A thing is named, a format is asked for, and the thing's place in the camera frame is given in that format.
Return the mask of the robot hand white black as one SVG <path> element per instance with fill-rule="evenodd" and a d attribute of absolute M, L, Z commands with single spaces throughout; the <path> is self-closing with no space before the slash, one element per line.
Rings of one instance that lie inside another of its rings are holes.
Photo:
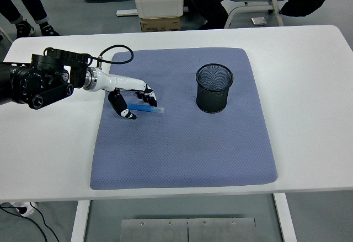
<path fill-rule="evenodd" d="M 153 89 L 144 81 L 115 74 L 106 74 L 100 69 L 96 69 L 96 72 L 98 79 L 94 82 L 96 86 L 92 91 L 102 89 L 109 92 L 108 100 L 119 116 L 126 119 L 136 119 L 136 115 L 127 107 L 127 103 L 120 93 L 121 89 L 134 91 L 139 99 L 149 103 L 150 106 L 157 107 L 156 95 Z"/>

